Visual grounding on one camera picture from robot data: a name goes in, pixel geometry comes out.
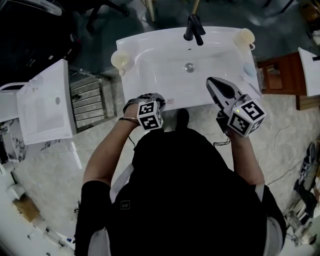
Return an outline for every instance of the wooden stick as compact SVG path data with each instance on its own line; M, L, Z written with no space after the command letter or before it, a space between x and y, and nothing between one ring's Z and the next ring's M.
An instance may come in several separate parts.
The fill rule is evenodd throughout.
M196 14L199 2L200 2L200 0L195 0L194 1L194 5L193 5L193 8L192 8L191 14Z
M148 9L149 9L149 12L150 12L151 21L155 22L155 13L154 13L154 7L153 7L153 4L152 4L152 0L146 0L146 3L148 5Z

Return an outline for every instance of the wrist strap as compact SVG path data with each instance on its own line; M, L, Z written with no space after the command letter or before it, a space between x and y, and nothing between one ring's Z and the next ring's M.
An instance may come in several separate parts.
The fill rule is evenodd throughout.
M129 121L129 122L133 122L133 123L135 123L137 125L140 125L139 122L134 121L134 120L138 120L138 118L134 118L134 117L121 117L118 120L126 120L126 121Z

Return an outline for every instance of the sink basin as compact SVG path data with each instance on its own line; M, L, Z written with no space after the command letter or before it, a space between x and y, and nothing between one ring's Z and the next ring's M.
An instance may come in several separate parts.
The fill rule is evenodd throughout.
M186 41L185 27L147 32L116 42L134 60L122 76L125 101L141 94L159 93L168 103L164 111L214 103L207 88L208 77L220 77L235 83L242 93L260 96L239 76L258 89L257 76L245 75L243 64L254 67L251 51L239 50L233 38L240 30L229 27L204 27L204 44Z

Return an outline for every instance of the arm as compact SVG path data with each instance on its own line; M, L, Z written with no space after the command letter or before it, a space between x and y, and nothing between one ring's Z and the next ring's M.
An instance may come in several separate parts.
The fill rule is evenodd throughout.
M250 185L264 184L265 178L256 160L249 137L241 137L229 129L234 172Z
M136 118L138 104L131 104L125 111L124 117ZM130 133L139 126L128 120L118 120L110 133L104 138L93 152L83 175L83 184L89 181L101 181L111 187L122 149Z

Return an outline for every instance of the sleeve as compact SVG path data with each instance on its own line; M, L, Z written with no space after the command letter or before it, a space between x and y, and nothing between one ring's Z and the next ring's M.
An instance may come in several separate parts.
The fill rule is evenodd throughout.
M111 205L110 187L106 183L92 180L82 186L74 235L74 255L88 255L91 237L96 231L105 227Z
M262 203L262 207L267 217L273 218L278 222L282 232L282 246L283 246L285 244L286 233L287 233L286 221L281 210L277 205L277 202L274 196L272 195L270 189L264 184L253 185L253 187L260 202Z

